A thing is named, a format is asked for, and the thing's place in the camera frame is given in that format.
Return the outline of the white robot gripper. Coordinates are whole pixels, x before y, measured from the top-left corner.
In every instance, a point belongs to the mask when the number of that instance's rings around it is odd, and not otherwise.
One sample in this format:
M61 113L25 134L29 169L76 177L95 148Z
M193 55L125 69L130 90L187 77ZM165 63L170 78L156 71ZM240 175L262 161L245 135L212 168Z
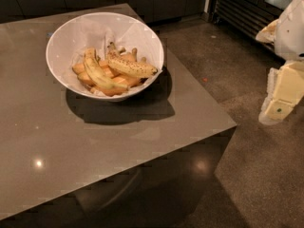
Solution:
M256 40L273 44L275 54L287 62L268 74L267 97L258 120L281 123L304 97L304 0L293 0L278 19L260 30Z

